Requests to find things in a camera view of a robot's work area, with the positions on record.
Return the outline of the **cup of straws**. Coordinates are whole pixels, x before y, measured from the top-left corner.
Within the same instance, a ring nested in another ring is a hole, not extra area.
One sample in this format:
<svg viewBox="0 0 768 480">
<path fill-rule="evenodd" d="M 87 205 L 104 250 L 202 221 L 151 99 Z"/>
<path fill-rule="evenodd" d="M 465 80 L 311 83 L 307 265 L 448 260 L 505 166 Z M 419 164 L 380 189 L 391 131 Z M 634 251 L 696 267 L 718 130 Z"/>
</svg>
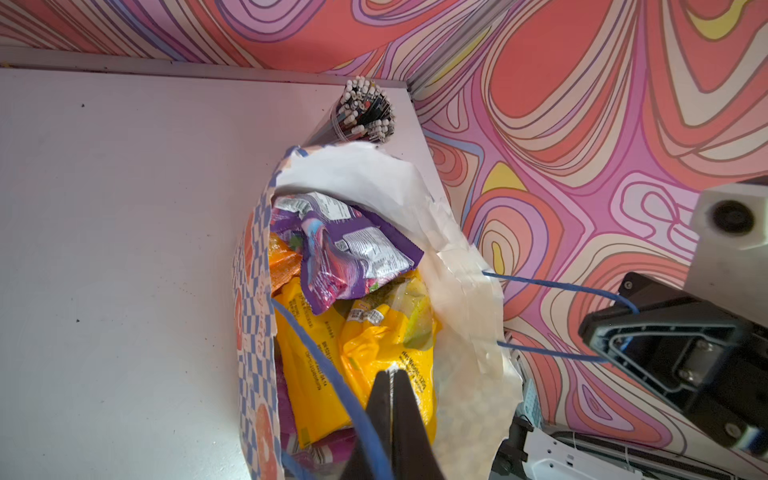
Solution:
<svg viewBox="0 0 768 480">
<path fill-rule="evenodd" d="M 384 144 L 395 130 L 396 115 L 389 94 L 374 80 L 357 76 L 346 81 L 341 96 L 305 143 Z"/>
</svg>

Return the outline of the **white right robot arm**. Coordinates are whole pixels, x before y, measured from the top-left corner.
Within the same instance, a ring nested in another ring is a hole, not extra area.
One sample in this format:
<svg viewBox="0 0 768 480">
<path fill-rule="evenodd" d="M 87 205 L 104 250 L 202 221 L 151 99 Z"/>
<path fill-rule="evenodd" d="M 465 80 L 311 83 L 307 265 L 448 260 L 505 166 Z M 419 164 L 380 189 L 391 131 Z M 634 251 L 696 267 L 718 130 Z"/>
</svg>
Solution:
<svg viewBox="0 0 768 480">
<path fill-rule="evenodd" d="M 613 366 L 716 444 L 767 456 L 767 284 L 717 274 L 684 289 L 638 273 L 579 334 L 584 362 Z M 528 479 L 724 479 L 727 472 L 516 419 L 501 456 Z"/>
</svg>

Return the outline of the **small yellow snack bag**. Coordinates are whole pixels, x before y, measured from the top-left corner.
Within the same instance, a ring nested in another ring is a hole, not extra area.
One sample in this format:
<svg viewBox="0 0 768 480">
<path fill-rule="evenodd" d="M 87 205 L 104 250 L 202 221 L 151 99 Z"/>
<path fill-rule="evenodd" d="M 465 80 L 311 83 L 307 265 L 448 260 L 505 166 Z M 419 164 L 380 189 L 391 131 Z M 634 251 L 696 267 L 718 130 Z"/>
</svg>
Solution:
<svg viewBox="0 0 768 480">
<path fill-rule="evenodd" d="M 335 308 L 319 316 L 314 315 L 297 277 L 282 286 L 276 300 L 294 316 L 318 349 L 341 370 L 338 336 L 345 318 Z M 281 314 L 277 316 L 277 328 L 298 443 L 301 448 L 306 448 L 337 430 L 349 427 L 351 420 L 333 386 Z"/>
</svg>

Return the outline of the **orange snack bag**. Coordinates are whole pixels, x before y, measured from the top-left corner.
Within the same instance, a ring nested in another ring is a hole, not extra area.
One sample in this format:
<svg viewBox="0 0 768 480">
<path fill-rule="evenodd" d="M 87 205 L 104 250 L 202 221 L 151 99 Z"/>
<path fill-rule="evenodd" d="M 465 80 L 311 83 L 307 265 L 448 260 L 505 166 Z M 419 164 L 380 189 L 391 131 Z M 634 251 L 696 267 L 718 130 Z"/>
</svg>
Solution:
<svg viewBox="0 0 768 480">
<path fill-rule="evenodd" d="M 300 273 L 302 256 L 292 250 L 276 234 L 269 236 L 268 261 L 272 293 L 275 294 L 283 285 Z"/>
</svg>

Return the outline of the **yellow mango snack bag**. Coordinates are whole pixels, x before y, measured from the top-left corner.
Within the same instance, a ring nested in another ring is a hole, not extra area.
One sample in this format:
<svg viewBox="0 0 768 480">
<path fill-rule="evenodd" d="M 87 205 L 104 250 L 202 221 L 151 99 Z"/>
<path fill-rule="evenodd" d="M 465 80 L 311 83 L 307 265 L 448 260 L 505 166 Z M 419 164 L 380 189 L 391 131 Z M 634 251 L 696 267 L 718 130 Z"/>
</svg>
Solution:
<svg viewBox="0 0 768 480">
<path fill-rule="evenodd" d="M 440 330 L 428 289 L 409 271 L 353 302 L 339 336 L 339 356 L 349 388 L 368 403 L 375 377 L 404 370 L 430 441 L 437 430 L 434 346 Z"/>
</svg>

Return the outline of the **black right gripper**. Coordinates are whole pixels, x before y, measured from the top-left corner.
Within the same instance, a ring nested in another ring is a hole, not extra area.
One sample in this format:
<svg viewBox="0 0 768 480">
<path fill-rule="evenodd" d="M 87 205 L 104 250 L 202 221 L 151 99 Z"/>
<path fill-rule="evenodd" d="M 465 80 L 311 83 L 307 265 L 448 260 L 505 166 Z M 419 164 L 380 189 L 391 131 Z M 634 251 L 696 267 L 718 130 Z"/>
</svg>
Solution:
<svg viewBox="0 0 768 480">
<path fill-rule="evenodd" d="M 582 341 L 719 445 L 767 456 L 767 329 L 630 272 Z"/>
</svg>

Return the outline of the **purple berries snack bag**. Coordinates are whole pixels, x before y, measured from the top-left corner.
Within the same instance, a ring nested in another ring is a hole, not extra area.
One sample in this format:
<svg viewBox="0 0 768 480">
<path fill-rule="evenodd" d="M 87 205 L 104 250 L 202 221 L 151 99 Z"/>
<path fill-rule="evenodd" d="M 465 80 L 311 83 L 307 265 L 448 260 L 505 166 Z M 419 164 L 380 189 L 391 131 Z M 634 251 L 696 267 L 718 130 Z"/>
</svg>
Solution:
<svg viewBox="0 0 768 480">
<path fill-rule="evenodd" d="M 300 285 L 315 315 L 378 290 L 424 255 L 378 214 L 320 192 L 277 197 L 270 231 L 302 256 Z"/>
</svg>

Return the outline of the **checkered paper bag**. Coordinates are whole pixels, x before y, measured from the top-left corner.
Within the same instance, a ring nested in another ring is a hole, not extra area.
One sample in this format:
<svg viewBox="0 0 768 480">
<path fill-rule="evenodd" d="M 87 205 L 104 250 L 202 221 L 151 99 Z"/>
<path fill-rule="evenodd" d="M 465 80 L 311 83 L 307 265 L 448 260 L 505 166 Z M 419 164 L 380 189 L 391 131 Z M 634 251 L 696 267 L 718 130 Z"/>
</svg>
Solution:
<svg viewBox="0 0 768 480">
<path fill-rule="evenodd" d="M 254 479 L 284 475 L 270 303 L 268 231 L 273 198 L 318 191 L 371 210 L 424 253 L 418 270 L 442 329 L 436 342 L 433 452 L 448 479 L 485 479 L 523 381 L 503 342 L 503 293 L 448 206 L 418 169 L 363 142 L 287 151 L 251 210 L 233 258 L 240 442 Z"/>
</svg>

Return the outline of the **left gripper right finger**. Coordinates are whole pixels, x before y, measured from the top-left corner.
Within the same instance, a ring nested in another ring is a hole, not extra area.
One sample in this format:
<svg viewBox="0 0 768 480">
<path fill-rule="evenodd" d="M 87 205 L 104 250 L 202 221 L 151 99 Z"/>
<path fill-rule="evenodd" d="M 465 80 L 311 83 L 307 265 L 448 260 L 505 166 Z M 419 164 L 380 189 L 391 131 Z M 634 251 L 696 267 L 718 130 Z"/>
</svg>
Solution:
<svg viewBox="0 0 768 480">
<path fill-rule="evenodd" d="M 397 480 L 443 480 L 408 374 L 392 376 L 392 467 Z"/>
</svg>

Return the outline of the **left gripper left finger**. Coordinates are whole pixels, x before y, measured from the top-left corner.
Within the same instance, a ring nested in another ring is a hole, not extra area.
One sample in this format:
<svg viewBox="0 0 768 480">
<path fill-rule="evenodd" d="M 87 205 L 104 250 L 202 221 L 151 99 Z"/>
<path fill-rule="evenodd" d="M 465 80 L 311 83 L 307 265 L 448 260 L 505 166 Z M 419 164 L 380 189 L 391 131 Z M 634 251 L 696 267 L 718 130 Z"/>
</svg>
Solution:
<svg viewBox="0 0 768 480">
<path fill-rule="evenodd" d="M 341 479 L 392 479 L 391 376 L 380 371 L 368 397 L 365 420 Z"/>
</svg>

